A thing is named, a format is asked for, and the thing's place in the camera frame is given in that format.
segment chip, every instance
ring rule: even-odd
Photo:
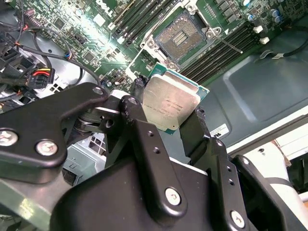
[[[94,59],[94,55],[91,54],[90,52],[86,53],[85,55],[85,60],[87,60],[88,62],[91,62]]]
[[[98,26],[102,26],[106,22],[106,20],[99,13],[93,18],[93,21]]]
[[[154,41],[174,62],[178,62],[191,49],[205,41],[197,21],[183,12],[154,38]]]
[[[60,18],[58,18],[54,22],[54,25],[61,30],[63,28],[63,26],[65,25],[65,22],[63,22]]]
[[[258,10],[257,10],[256,8],[252,8],[252,9],[250,10],[250,13],[251,13],[251,14],[256,14],[256,13],[258,13]]]

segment capacitor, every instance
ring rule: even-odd
[[[25,11],[25,16],[31,17],[33,15],[35,15],[35,9]]]
[[[251,15],[251,14],[246,14],[246,18],[247,18],[247,20],[249,21],[249,22],[251,22],[253,19],[254,19],[254,17],[253,17],[253,15]]]
[[[75,11],[75,14],[76,14],[78,17],[80,17],[80,16],[83,15],[83,10],[82,10],[82,9],[77,9],[77,10]]]
[[[250,3],[250,0],[242,0],[242,6],[248,6]]]
[[[275,18],[273,18],[273,22],[275,22],[275,23],[279,23],[279,22],[281,22],[281,17],[280,16],[277,16],[277,17],[275,17]]]
[[[271,9],[270,14],[272,17],[276,18],[277,16],[279,16],[279,11],[276,9]]]

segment gray panel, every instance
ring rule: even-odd
[[[299,22],[307,25],[308,17]],[[265,50],[288,52],[304,43],[308,34],[286,31]],[[259,60],[251,55],[212,82],[200,103],[209,130],[227,124],[226,146],[243,140],[308,105],[308,48],[289,58]]]

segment silver screw head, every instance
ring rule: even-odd
[[[245,227],[245,222],[242,216],[237,212],[237,211],[231,211],[230,216],[233,220],[233,222],[239,227],[239,228],[244,228]]]
[[[103,91],[102,89],[96,87],[96,88],[93,88],[93,91],[96,93],[96,94],[99,94],[99,95],[102,95],[103,94]]]
[[[181,197],[177,191],[172,188],[167,188],[165,191],[166,198],[168,202],[172,205],[179,205],[181,202]]]
[[[221,141],[217,141],[217,144],[218,144],[219,146],[222,146],[222,145],[223,145]]]
[[[40,141],[36,150],[41,155],[53,155],[58,151],[58,146],[52,141]]]
[[[0,131],[0,146],[11,146],[18,141],[18,135],[9,130]]]
[[[243,158],[243,161],[244,161],[244,163],[245,163],[246,165],[249,164],[249,161],[248,161],[246,158]]]

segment robotic arm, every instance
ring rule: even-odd
[[[92,132],[106,134],[107,168],[70,189],[66,148]],[[202,109],[180,133],[189,167],[170,161],[138,99],[91,83],[16,108],[0,115],[1,203],[42,230],[306,230],[246,157],[210,136]]]

